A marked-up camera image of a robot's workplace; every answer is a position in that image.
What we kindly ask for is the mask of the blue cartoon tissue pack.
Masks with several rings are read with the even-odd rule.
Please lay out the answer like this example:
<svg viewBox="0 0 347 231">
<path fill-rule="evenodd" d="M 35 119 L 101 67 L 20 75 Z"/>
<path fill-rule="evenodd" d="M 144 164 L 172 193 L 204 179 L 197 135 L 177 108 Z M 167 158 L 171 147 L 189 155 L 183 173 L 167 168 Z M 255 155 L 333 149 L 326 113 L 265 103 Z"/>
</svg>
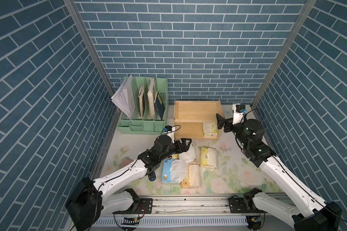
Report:
<svg viewBox="0 0 347 231">
<path fill-rule="evenodd" d="M 179 184 L 186 177 L 188 163 L 179 159 L 163 161 L 162 183 Z"/>
</svg>

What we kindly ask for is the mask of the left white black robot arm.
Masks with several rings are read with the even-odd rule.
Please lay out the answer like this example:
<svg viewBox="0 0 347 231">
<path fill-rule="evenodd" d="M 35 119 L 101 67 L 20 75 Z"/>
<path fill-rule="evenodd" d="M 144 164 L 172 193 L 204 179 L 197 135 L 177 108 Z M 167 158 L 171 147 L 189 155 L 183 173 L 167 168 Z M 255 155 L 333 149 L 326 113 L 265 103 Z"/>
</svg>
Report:
<svg viewBox="0 0 347 231">
<path fill-rule="evenodd" d="M 170 136 L 161 135 L 155 139 L 152 148 L 140 153 L 125 167 L 105 177 L 80 180 L 65 203 L 74 229 L 88 231 L 100 216 L 118 211 L 134 212 L 140 201 L 136 192 L 132 189 L 116 192 L 145 176 L 154 181 L 155 170 L 161 162 L 174 154 L 187 152 L 191 143 L 189 138 L 172 141 Z"/>
</svg>

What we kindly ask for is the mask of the yellow white tissue pack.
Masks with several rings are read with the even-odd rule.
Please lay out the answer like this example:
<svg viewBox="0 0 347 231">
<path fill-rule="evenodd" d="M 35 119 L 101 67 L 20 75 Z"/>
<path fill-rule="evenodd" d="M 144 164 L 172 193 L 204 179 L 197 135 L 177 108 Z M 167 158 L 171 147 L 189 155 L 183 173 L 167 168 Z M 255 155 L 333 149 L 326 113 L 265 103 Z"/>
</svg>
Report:
<svg viewBox="0 0 347 231">
<path fill-rule="evenodd" d="M 218 128 L 215 122 L 203 122 L 203 137 L 216 139 L 218 136 Z"/>
<path fill-rule="evenodd" d="M 217 168 L 217 151 L 211 147 L 201 147 L 200 166 L 206 168 Z"/>
</svg>

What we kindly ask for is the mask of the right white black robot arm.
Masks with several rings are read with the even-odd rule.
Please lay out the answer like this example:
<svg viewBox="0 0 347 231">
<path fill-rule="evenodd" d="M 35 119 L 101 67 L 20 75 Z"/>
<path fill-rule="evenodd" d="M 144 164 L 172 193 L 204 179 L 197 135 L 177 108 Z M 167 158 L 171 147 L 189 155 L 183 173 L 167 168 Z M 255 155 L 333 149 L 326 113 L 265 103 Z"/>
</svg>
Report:
<svg viewBox="0 0 347 231">
<path fill-rule="evenodd" d="M 240 116 L 241 121 L 234 123 L 233 119 L 217 114 L 218 129 L 232 132 L 245 156 L 271 177 L 294 203 L 288 205 L 253 188 L 243 195 L 245 207 L 267 212 L 296 231 L 336 231 L 342 220 L 340 206 L 317 195 L 282 163 L 262 141 L 265 130 L 259 120 L 247 119 L 245 114 Z"/>
</svg>

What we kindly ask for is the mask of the orange beige tissue pack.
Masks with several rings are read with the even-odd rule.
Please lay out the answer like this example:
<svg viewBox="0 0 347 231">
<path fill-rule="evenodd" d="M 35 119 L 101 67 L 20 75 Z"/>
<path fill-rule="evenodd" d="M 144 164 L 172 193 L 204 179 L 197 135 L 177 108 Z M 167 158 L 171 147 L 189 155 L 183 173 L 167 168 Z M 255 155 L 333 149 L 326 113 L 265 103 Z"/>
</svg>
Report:
<svg viewBox="0 0 347 231">
<path fill-rule="evenodd" d="M 201 185 L 201 171 L 199 165 L 189 165 L 188 171 L 183 179 L 182 188 L 197 188 Z"/>
</svg>

